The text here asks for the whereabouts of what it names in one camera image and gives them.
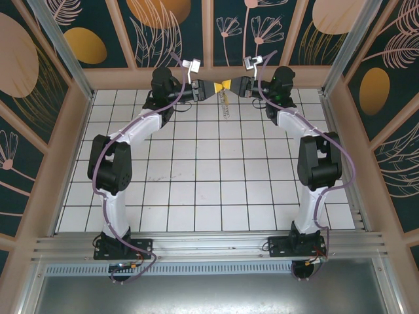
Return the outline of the grey metal sheet panel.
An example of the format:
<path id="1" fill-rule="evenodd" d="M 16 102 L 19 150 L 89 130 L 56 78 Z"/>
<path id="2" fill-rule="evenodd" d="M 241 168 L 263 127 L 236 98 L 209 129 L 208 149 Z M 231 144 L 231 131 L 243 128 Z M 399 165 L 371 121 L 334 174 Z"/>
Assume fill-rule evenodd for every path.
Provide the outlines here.
<path id="1" fill-rule="evenodd" d="M 47 277 L 35 314 L 388 314 L 368 260 L 326 263 L 307 281 L 288 273 Z"/>

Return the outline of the aluminium corner post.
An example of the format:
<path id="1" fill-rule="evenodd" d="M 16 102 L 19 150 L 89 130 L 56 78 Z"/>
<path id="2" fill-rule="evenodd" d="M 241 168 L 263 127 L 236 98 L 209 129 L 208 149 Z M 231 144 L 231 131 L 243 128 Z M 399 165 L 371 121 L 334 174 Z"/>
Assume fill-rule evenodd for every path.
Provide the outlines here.
<path id="1" fill-rule="evenodd" d="M 60 29 L 60 26 L 70 26 L 81 13 L 81 0 L 27 0 L 27 2 L 83 94 L 91 100 L 93 89 Z"/>
<path id="2" fill-rule="evenodd" d="M 327 97 L 333 91 L 333 88 L 337 84 L 351 57 L 364 38 L 371 22 L 377 15 L 381 3 L 382 0 L 366 0 L 362 6 L 360 13 L 357 15 L 351 30 L 348 32 L 348 35 L 331 66 L 330 72 L 321 87 L 321 95 L 323 97 Z"/>

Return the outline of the aluminium mounting rail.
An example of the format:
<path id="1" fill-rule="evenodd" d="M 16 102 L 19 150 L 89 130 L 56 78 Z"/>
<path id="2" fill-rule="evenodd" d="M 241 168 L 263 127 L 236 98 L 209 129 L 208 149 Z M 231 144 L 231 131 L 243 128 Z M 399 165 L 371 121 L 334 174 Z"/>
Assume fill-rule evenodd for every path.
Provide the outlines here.
<path id="1" fill-rule="evenodd" d="M 54 263 L 93 262 L 93 232 L 63 232 L 36 240 L 32 261 Z M 266 260 L 263 244 L 286 231 L 264 232 L 134 232 L 134 238 L 153 240 L 160 262 Z M 370 258 L 388 254 L 382 234 L 364 230 L 332 230 L 329 259 Z"/>

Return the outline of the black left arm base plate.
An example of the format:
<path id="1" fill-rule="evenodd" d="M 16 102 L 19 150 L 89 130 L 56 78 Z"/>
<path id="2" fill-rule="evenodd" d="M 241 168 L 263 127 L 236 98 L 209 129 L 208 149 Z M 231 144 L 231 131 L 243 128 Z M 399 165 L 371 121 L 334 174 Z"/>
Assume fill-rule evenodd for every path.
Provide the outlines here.
<path id="1" fill-rule="evenodd" d="M 153 249 L 152 239 L 132 239 L 130 234 L 128 234 L 123 237 L 123 240 L 145 251 L 152 251 Z M 137 250 L 127 247 L 118 239 L 109 237 L 103 232 L 94 238 L 92 244 L 94 246 L 94 260 L 141 260 L 141 257 L 139 257 L 138 254 L 145 260 L 151 259 L 149 254 L 139 253 Z"/>

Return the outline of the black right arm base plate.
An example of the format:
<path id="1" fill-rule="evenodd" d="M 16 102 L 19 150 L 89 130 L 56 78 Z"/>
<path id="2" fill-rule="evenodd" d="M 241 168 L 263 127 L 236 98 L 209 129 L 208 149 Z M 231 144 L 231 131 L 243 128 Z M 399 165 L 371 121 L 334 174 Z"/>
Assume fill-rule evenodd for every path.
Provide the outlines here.
<path id="1" fill-rule="evenodd" d="M 288 236 L 274 236 L 268 238 L 268 251 L 270 257 L 326 257 L 326 242 L 319 233 L 293 234 Z"/>

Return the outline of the black semicircular bracket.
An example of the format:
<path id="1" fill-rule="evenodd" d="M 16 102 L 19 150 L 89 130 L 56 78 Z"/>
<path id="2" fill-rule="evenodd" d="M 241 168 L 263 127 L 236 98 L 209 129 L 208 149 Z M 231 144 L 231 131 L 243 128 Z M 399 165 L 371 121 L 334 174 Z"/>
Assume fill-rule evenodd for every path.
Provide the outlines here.
<path id="1" fill-rule="evenodd" d="M 112 281 L 113 284 L 124 285 L 127 282 L 127 280 L 129 280 L 129 278 L 131 278 L 131 275 L 124 275 L 124 274 L 119 275 L 117 273 L 114 273 L 114 274 L 111 274 L 109 276 L 109 278 L 110 278 L 110 280 Z"/>
<path id="2" fill-rule="evenodd" d="M 292 261 L 291 275 L 298 281 L 309 280 L 314 272 L 314 265 L 302 260 Z"/>

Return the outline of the aluminium frame strut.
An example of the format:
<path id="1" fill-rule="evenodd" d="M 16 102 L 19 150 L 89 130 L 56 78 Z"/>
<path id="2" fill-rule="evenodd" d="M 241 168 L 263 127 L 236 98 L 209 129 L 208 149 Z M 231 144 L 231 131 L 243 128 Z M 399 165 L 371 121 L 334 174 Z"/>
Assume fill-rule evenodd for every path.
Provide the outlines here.
<path id="1" fill-rule="evenodd" d="M 373 260 L 378 284 L 388 314 L 405 314 L 405 307 L 395 274 L 386 253 L 378 252 Z"/>
<path id="2" fill-rule="evenodd" d="M 34 314 L 45 278 L 45 264 L 31 264 L 15 314 Z"/>

